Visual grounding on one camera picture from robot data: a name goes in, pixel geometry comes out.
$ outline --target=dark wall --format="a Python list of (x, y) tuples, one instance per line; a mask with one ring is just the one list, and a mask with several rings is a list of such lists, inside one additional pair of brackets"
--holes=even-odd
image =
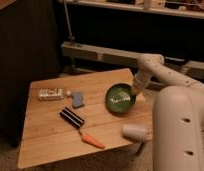
[(51, 0), (18, 0), (0, 11), (0, 133), (17, 144), (29, 83), (55, 77), (60, 42)]
[[(79, 43), (204, 61), (203, 19), (81, 5), (69, 5), (69, 14)], [(61, 35), (64, 23), (62, 17)]]

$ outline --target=shelf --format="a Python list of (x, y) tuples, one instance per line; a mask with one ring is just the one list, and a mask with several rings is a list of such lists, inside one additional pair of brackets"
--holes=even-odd
[(101, 7), (101, 8), (117, 9), (117, 10), (136, 11), (136, 12), (204, 19), (204, 12), (177, 10), (177, 9), (169, 9), (169, 8), (145, 9), (141, 5), (111, 3), (111, 2), (105, 2), (104, 0), (76, 0), (76, 1), (67, 0), (67, 3), (83, 5), (83, 6), (94, 6), (94, 7)]
[(0, 0), (0, 10), (7, 7), (8, 5), (16, 2), (17, 0)]

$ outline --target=white shelf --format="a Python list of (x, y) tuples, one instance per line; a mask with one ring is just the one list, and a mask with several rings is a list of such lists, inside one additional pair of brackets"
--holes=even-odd
[(111, 3), (111, 2), (99, 2), (93, 0), (66, 0), (68, 4), (76, 4), (83, 6), (94, 6), (101, 8), (117, 9), (117, 10), (126, 10), (126, 11), (137, 11), (153, 14), (162, 14), (170, 16), (179, 16), (179, 17), (189, 17), (189, 18), (198, 18), (204, 19), (204, 12), (195, 12), (195, 11), (186, 11), (186, 10), (176, 10), (168, 8), (149, 8), (144, 9), (142, 6), (130, 5), (130, 4), (121, 4), (121, 3)]

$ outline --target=carrot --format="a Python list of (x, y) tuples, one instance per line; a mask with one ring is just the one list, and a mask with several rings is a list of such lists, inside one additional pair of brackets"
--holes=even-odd
[(93, 145), (93, 146), (95, 146), (97, 148), (101, 148), (101, 149), (105, 148), (105, 146), (102, 143), (100, 143), (98, 140), (96, 140), (95, 138), (93, 138), (89, 134), (82, 133), (81, 131), (79, 131), (79, 133), (81, 135), (81, 138), (82, 138), (83, 142), (91, 144), (91, 145)]

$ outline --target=gray sponge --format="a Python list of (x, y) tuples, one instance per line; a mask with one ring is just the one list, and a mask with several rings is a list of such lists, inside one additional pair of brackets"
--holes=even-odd
[(81, 92), (72, 92), (72, 106), (73, 108), (80, 108), (83, 107), (83, 95)]

